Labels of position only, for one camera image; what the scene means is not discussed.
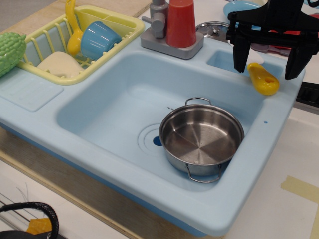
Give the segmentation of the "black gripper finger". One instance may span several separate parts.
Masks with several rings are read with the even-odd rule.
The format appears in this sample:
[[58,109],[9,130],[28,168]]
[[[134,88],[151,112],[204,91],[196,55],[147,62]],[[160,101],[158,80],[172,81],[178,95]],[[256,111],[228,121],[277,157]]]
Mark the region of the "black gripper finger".
[[296,78],[310,61],[314,49],[310,46],[298,46],[292,48],[288,56],[285,79]]
[[249,56],[251,41],[243,35],[236,35],[233,41],[233,63],[234,69],[239,73],[245,71]]

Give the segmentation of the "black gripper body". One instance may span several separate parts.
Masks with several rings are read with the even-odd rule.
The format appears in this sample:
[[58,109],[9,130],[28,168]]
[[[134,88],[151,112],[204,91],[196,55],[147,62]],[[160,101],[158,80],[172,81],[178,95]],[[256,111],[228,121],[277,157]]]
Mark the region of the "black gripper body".
[[235,44],[236,37],[250,43],[301,49],[310,54],[319,51],[319,20],[302,12],[302,0],[269,0],[253,10],[230,12],[226,39]]

